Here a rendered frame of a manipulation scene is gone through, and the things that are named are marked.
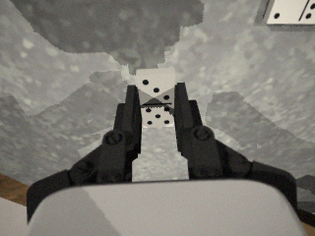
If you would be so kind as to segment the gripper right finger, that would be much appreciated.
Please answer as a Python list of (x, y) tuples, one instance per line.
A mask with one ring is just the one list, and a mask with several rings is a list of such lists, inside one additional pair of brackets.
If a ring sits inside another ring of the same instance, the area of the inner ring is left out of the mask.
[(188, 99), (185, 83), (174, 87), (174, 125), (177, 149), (187, 159), (189, 179), (224, 176), (263, 181), (279, 189), (297, 214), (295, 178), (285, 170), (249, 161), (215, 139), (213, 130), (203, 126), (197, 100)]

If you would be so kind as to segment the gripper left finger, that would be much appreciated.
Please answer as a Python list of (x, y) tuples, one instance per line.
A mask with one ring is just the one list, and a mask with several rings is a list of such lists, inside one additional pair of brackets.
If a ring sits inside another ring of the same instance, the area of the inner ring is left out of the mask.
[[(142, 112), (138, 87), (127, 87), (125, 103), (118, 103), (113, 130), (102, 143), (76, 162), (30, 185), (27, 190), (28, 224), (37, 206), (61, 189), (90, 183), (132, 182), (132, 162), (141, 153)], [(97, 175), (97, 177), (96, 177)]]

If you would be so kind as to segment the white domino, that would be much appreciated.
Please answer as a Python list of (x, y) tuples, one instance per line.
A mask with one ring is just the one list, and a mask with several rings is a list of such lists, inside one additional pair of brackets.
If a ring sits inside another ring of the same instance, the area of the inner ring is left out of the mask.
[(315, 0), (270, 0), (266, 24), (315, 24)]
[(143, 128), (174, 127), (174, 68), (136, 71)]

